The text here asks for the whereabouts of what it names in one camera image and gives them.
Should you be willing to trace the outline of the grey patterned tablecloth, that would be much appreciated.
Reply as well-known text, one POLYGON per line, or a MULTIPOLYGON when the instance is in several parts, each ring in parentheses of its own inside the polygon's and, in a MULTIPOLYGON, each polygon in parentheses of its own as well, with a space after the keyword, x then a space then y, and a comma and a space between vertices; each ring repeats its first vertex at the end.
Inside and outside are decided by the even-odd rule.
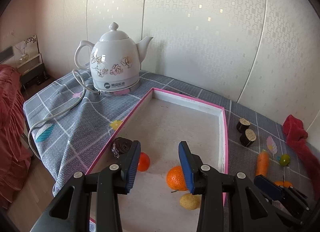
POLYGON ((286 144, 280 124, 213 92, 149 72, 141 72, 140 87, 123 96, 84 91, 69 73, 24 103, 24 113, 30 127, 46 120, 44 125, 33 129, 32 136, 44 166, 55 179, 54 194, 75 172, 88 171, 101 151, 105 153, 102 161, 108 163, 112 160, 107 142, 152 88, 198 98, 224 108, 228 131, 228 172, 231 175, 244 172, 249 178, 254 178, 257 156, 267 149, 266 140, 272 137, 278 151, 270 157, 268 178, 279 181, 284 176, 308 198, 314 198, 310 178, 302 161, 286 144), (242 133, 236 128, 239 118, 250 121, 249 129, 257 136, 249 147, 240 143, 242 133), (291 157, 287 167, 282 167, 278 162, 282 154, 291 157))

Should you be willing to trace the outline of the orange carrot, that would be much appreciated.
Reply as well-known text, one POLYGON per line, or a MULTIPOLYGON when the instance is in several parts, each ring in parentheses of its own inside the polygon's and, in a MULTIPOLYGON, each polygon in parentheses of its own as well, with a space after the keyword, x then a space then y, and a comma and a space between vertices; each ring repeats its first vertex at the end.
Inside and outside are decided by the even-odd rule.
POLYGON ((257 157, 255 175, 256 176, 263 175, 266 177, 268 172, 268 167, 269 167, 269 154, 267 153, 266 150, 262 150, 257 157))

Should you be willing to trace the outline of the large textured orange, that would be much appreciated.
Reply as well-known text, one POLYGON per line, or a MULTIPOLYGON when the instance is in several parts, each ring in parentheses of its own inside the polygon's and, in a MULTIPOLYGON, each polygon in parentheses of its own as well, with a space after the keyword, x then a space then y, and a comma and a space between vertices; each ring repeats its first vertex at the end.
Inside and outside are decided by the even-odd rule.
POLYGON ((167 185, 173 191, 187 191, 184 174, 181 166, 171 168, 166 177, 167 185))

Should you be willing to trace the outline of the dark eggplant chunk front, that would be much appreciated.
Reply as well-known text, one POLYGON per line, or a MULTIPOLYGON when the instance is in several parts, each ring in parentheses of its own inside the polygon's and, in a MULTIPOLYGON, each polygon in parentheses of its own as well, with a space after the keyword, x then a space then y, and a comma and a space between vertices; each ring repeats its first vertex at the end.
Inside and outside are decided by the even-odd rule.
POLYGON ((249 147, 251 144, 255 142, 257 136, 252 129, 246 129, 244 133, 240 136, 240 143, 244 147, 249 147))

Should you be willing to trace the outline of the white bedside shelf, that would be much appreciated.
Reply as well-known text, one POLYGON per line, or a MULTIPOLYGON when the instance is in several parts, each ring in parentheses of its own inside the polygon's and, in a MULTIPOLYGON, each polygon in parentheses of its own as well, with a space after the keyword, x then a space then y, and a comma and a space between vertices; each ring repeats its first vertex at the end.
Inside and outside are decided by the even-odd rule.
POLYGON ((37 35, 14 45, 16 69, 23 86, 41 85, 49 79, 40 53, 37 35))

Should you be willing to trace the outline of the white floral ceramic kettle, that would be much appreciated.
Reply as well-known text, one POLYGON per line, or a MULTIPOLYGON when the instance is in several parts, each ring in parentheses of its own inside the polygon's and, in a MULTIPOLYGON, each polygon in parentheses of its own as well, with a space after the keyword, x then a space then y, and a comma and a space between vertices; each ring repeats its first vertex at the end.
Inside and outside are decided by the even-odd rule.
POLYGON ((135 43, 129 36, 118 29, 115 22, 109 25, 95 44, 81 41, 74 54, 74 62, 78 69, 89 70, 94 89, 85 86, 81 77, 75 77, 86 90, 95 94, 102 92, 124 94, 139 83, 139 71, 146 57, 152 37, 147 36, 135 43), (89 63, 82 65, 78 55, 80 50, 88 46, 91 50, 89 63))

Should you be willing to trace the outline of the red towel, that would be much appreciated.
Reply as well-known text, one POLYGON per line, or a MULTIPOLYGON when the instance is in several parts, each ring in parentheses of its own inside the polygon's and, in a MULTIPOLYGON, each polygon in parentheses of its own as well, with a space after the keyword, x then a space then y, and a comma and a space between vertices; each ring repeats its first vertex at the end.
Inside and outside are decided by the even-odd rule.
POLYGON ((297 154, 313 186, 315 200, 319 199, 319 160, 306 145, 308 133, 303 122, 293 115, 287 116, 283 124, 287 145, 297 154))

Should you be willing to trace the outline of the small yellow potato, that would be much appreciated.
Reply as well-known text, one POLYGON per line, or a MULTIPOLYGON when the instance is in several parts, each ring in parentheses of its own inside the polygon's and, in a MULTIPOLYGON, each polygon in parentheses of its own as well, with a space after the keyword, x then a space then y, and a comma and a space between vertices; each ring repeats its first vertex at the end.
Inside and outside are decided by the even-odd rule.
POLYGON ((180 206, 187 210, 195 210, 201 205, 201 197, 199 195, 193 195, 187 193, 181 196, 180 206))

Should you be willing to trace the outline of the green tomato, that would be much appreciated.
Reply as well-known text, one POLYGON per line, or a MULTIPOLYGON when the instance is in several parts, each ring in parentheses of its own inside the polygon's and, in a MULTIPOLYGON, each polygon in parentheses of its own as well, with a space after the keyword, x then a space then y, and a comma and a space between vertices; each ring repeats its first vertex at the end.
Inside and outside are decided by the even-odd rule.
POLYGON ((287 167, 290 164, 291 157, 288 154, 282 154, 278 157, 278 162, 282 167, 287 167))

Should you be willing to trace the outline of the red bed cover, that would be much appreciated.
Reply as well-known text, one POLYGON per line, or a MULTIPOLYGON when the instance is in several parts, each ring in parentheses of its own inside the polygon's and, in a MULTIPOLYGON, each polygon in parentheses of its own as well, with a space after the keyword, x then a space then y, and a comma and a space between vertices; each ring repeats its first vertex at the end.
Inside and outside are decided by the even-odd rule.
POLYGON ((1 65, 1 207, 7 209, 14 194, 23 188, 31 163, 31 154, 21 142, 25 128, 24 98, 20 73, 1 65))

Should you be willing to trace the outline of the dark eggplant chunk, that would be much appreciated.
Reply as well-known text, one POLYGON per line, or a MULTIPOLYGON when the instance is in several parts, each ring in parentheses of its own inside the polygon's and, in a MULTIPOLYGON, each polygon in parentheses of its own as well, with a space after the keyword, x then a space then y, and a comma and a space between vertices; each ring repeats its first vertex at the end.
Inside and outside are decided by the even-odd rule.
POLYGON ((250 121, 246 120, 245 118, 239 118, 236 128, 238 132, 244 133, 250 127, 250 125, 250 121))
POLYGON ((252 129, 246 129, 244 133, 240 136, 240 143, 244 147, 249 147, 251 144, 255 142, 257 136, 252 129))

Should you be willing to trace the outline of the orange with long stem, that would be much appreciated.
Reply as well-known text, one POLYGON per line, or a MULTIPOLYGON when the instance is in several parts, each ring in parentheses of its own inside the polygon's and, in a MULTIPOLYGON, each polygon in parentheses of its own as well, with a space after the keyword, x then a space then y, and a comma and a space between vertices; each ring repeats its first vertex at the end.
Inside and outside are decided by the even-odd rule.
POLYGON ((274 184, 277 186, 283 186, 284 188, 293 188, 293 184, 291 182, 285 180, 284 176, 283 176, 282 180, 274 181, 274 184))

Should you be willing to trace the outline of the pink-rimmed white tray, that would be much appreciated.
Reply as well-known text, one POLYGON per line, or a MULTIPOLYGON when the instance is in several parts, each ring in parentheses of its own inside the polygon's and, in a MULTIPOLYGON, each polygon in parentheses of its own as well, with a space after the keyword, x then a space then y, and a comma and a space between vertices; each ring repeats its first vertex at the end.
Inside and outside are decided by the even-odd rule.
POLYGON ((199 209, 181 207, 182 192, 167 185, 168 171, 180 164, 178 145, 219 172, 228 171, 224 108, 198 98, 153 88, 129 113, 115 137, 138 140, 151 161, 136 174, 133 188, 118 197, 123 231, 195 231, 199 209))

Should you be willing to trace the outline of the dark wrinkled passion fruit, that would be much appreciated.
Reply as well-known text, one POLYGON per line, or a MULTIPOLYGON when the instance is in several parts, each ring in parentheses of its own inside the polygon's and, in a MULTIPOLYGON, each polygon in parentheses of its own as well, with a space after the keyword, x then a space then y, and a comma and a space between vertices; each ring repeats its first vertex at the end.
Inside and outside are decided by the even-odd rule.
POLYGON ((132 145, 133 141, 123 137, 117 137, 113 140, 111 151, 116 159, 123 154, 126 154, 132 145))

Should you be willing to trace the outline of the red tomato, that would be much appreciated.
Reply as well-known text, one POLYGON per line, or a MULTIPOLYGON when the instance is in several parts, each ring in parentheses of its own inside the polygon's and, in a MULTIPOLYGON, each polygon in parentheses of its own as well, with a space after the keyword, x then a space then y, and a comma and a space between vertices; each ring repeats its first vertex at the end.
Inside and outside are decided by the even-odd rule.
POLYGON ((149 158, 149 156, 146 153, 141 152, 137 170, 139 172, 145 172, 145 171, 148 170, 149 167, 150 167, 150 158, 149 158))

